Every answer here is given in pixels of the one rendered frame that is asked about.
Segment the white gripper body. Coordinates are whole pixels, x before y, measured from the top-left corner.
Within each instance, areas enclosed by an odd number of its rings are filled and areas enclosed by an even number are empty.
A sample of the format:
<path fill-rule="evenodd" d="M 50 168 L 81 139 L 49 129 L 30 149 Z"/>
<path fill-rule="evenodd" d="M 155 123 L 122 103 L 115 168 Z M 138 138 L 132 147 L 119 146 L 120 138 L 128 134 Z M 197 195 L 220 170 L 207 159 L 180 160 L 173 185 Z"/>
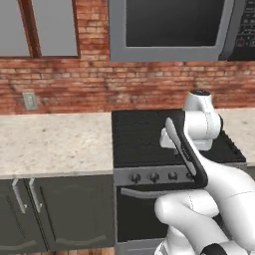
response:
<path fill-rule="evenodd" d="M 206 128 L 191 127 L 188 128 L 185 133 L 192 140 L 192 143 L 198 150 L 207 151 L 212 147 L 213 132 L 207 130 Z M 161 130 L 159 144 L 161 147 L 165 148 L 180 148 L 182 142 L 178 140 L 173 140 L 167 133 L 164 127 Z"/>

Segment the grey oven bottom drawer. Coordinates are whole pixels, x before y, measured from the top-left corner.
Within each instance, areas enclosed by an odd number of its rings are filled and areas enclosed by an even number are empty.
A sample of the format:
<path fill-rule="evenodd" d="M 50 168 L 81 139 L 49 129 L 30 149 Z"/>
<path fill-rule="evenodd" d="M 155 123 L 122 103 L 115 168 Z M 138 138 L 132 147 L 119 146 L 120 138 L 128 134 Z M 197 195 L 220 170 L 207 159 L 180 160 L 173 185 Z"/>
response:
<path fill-rule="evenodd" d="M 116 245 L 116 255 L 154 255 L 163 238 L 130 240 Z"/>

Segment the black hob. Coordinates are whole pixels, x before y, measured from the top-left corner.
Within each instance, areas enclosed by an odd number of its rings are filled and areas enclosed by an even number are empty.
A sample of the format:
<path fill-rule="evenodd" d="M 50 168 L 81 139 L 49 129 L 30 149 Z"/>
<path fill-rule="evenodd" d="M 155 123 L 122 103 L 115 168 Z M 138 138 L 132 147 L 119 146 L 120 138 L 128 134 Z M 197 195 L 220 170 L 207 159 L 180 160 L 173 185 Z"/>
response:
<path fill-rule="evenodd" d="M 169 110 L 133 110 L 112 112 L 114 168 L 184 165 L 172 148 L 159 144 Z M 223 130 L 212 147 L 201 154 L 206 158 L 240 168 L 246 157 Z"/>

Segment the black oven door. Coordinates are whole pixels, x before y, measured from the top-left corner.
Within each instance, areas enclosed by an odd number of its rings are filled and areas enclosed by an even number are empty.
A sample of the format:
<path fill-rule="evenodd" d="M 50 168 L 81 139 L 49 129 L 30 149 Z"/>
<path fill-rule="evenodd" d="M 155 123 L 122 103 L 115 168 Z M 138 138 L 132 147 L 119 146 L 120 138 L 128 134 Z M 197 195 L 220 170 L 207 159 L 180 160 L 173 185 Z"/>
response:
<path fill-rule="evenodd" d="M 167 233 L 167 226 L 155 216 L 154 204 L 156 199 L 138 199 L 121 194 L 122 188 L 139 191 L 160 190 L 189 190 L 197 189 L 193 182 L 128 185 L 117 187 L 117 228 L 118 241 L 163 238 Z"/>

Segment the dark grey cupboard door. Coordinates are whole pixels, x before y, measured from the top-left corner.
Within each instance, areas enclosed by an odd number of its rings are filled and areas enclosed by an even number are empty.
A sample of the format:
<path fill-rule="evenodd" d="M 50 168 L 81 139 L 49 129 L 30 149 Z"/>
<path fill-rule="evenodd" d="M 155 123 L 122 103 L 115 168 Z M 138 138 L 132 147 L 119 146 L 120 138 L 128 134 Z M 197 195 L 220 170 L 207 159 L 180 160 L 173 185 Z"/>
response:
<path fill-rule="evenodd" d="M 43 204 L 38 216 L 51 251 L 115 244 L 110 174 L 35 178 L 35 188 Z"/>
<path fill-rule="evenodd" d="M 23 214 L 12 188 L 14 179 L 0 180 L 0 255 L 44 252 L 47 250 L 28 190 Z"/>

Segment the grey wall socket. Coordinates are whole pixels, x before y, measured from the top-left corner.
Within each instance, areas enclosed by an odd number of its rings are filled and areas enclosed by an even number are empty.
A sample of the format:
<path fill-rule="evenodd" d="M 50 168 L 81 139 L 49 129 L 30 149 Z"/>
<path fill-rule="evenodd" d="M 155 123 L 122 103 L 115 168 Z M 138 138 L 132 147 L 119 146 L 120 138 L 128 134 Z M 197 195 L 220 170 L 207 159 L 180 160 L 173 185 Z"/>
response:
<path fill-rule="evenodd" d="M 24 92 L 23 99 L 25 103 L 25 107 L 28 111 L 33 111 L 38 108 L 36 95 L 32 92 Z"/>

